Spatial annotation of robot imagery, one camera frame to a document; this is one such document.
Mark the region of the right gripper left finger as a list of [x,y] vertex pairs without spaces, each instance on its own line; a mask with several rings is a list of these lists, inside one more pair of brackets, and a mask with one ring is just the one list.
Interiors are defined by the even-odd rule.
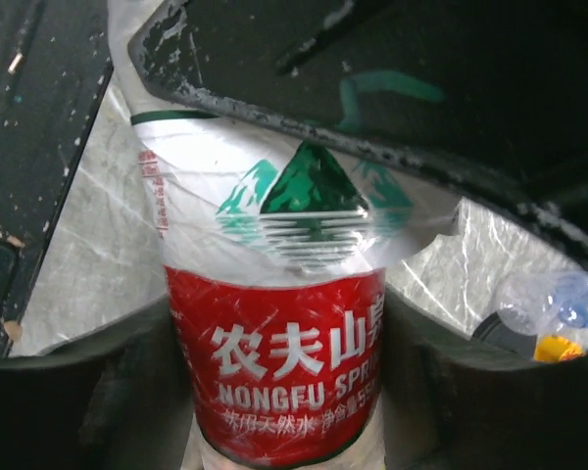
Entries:
[[178,469],[192,415],[166,298],[0,359],[0,469]]

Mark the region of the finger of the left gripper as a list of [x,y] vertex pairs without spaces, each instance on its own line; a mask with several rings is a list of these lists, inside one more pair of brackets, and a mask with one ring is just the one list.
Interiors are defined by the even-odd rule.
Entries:
[[588,1],[165,1],[154,97],[467,196],[588,270]]
[[0,358],[109,84],[102,1],[0,1]]

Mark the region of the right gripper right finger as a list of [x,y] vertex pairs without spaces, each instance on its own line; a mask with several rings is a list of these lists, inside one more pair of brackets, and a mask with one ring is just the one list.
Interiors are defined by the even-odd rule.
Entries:
[[588,469],[588,353],[530,362],[470,340],[387,287],[389,469]]

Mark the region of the red label water bottle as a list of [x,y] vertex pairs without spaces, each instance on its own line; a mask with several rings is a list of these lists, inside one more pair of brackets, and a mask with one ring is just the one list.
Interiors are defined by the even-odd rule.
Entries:
[[148,93],[127,50],[165,1],[112,1],[109,41],[192,375],[208,469],[381,469],[387,268],[431,240],[415,179]]

